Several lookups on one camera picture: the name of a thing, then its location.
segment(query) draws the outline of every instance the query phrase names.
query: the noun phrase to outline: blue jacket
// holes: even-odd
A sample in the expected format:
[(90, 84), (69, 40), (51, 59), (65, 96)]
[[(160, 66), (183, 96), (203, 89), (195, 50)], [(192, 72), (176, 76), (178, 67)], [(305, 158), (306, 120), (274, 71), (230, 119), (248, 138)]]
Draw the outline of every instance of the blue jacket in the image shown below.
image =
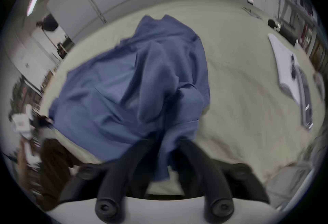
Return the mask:
[(209, 102), (199, 37), (168, 15), (145, 16), (133, 37), (68, 73), (49, 117), (65, 137), (104, 161), (156, 132), (162, 139), (156, 179), (162, 180), (176, 140), (195, 138)]

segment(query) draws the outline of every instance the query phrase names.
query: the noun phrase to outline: blue fabric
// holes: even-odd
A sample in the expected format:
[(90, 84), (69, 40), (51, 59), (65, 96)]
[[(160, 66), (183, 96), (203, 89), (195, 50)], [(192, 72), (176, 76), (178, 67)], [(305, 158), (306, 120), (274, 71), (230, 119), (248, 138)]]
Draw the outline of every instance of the blue fabric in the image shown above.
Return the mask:
[(145, 16), (133, 37), (68, 73), (49, 117), (65, 137), (104, 161), (157, 132), (156, 179), (162, 180), (176, 140), (195, 138), (209, 102), (199, 37), (168, 15)]

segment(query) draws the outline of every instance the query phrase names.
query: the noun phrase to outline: fluorescent light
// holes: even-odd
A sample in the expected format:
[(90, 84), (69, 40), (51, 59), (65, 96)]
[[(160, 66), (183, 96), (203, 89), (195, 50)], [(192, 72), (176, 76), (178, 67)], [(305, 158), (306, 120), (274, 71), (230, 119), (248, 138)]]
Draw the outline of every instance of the fluorescent light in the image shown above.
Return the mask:
[(29, 16), (33, 12), (33, 9), (34, 9), (34, 6), (36, 4), (36, 1), (37, 0), (31, 0), (31, 3), (29, 5), (29, 8), (27, 9), (27, 16)]

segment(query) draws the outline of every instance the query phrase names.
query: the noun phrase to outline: beige carpet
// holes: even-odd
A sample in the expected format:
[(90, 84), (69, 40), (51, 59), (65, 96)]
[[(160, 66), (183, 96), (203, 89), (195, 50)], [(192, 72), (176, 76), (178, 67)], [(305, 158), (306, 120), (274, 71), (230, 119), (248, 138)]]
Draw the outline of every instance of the beige carpet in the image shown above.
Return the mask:
[[(263, 20), (241, 7), (256, 11)], [(67, 55), (47, 88), (41, 113), (48, 114), (71, 70), (133, 35), (145, 15), (171, 15), (201, 38), (206, 54), (211, 104), (199, 122), (196, 142), (211, 157), (249, 164), (264, 183), (279, 168), (295, 161), (314, 140), (325, 108), (306, 54), (293, 48), (268, 25), (268, 17), (249, 4), (232, 0), (179, 0), (147, 8), (113, 23), (81, 41)], [(310, 132), (301, 126), (299, 106), (278, 86), (278, 73), (268, 33), (293, 51), (307, 76), (313, 107)], [(57, 132), (59, 141), (84, 162), (100, 161)]]

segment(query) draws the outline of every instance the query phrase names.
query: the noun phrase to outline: white paper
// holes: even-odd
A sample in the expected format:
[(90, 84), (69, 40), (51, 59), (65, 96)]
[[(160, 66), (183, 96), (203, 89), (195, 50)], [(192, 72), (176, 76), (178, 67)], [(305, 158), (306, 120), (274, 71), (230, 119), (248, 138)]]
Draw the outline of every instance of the white paper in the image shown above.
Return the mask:
[(290, 95), (294, 101), (300, 105), (300, 94), (298, 87), (298, 80), (292, 78), (292, 55), (294, 56), (294, 65), (298, 65), (296, 55), (292, 51), (286, 48), (281, 41), (273, 34), (268, 34), (269, 40), (272, 45), (273, 52), (275, 54), (279, 86), (288, 95)]

